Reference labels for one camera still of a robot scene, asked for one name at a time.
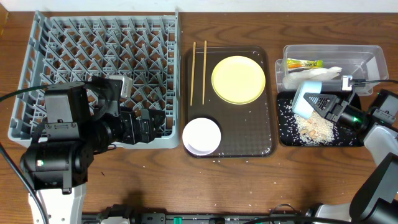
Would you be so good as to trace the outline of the light blue bowl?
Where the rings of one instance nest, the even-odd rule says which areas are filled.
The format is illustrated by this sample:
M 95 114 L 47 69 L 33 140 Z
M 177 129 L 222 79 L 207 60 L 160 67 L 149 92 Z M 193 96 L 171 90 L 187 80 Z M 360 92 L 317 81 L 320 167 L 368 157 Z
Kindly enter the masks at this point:
M 306 80 L 297 88 L 292 102 L 293 113 L 304 119 L 309 119 L 314 111 L 313 107 L 305 100 L 306 93 L 321 93 L 322 82 Z

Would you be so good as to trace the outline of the white tissue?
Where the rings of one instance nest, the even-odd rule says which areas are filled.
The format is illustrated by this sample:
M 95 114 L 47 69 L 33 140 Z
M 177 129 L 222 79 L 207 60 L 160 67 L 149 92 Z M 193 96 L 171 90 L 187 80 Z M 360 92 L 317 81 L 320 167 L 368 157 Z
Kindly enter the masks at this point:
M 286 90 L 296 90 L 305 80 L 332 80 L 340 75 L 341 67 L 311 68 L 288 73 L 282 79 L 282 86 Z

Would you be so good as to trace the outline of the green snack wrapper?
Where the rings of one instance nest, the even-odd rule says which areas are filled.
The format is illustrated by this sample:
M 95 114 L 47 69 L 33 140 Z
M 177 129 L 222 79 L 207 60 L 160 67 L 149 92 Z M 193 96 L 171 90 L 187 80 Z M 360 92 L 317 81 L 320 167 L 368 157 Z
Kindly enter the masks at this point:
M 323 68 L 323 60 L 302 60 L 302 59 L 287 59 L 287 67 L 289 70 L 294 70 L 298 68 Z

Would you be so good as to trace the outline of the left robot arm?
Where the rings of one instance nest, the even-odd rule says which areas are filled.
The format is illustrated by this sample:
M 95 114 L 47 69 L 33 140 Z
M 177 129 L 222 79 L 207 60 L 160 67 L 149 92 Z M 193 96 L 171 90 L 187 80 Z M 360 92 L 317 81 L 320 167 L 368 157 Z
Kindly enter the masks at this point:
M 166 118 L 162 110 L 120 105 L 122 80 L 93 77 L 88 82 L 49 85 L 47 117 L 21 157 L 33 189 L 30 206 L 37 223 L 81 223 L 88 168 L 94 156 L 115 142 L 150 143 Z

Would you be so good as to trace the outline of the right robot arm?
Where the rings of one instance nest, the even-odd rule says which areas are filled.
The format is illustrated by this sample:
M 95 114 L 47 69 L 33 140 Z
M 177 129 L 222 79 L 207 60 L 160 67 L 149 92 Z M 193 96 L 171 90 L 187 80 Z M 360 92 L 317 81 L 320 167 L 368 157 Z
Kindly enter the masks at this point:
M 357 132 L 375 164 L 353 197 L 349 216 L 355 223 L 397 223 L 397 94 L 382 89 L 367 112 L 336 95 L 306 93 L 305 101 L 325 119 Z

